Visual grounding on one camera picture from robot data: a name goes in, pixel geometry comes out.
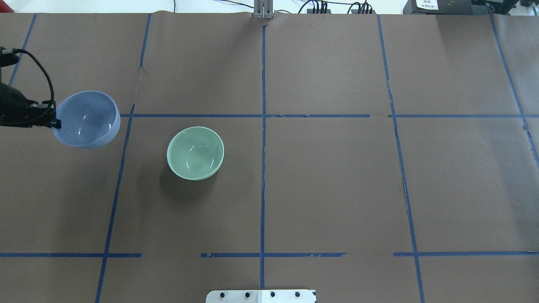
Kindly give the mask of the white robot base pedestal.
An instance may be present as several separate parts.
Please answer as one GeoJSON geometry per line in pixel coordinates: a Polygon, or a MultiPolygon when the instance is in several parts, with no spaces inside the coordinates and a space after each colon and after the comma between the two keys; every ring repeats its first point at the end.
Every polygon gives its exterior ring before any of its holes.
{"type": "Polygon", "coordinates": [[[208,292],[206,303],[316,303],[316,291],[283,290],[214,290],[208,292]]]}

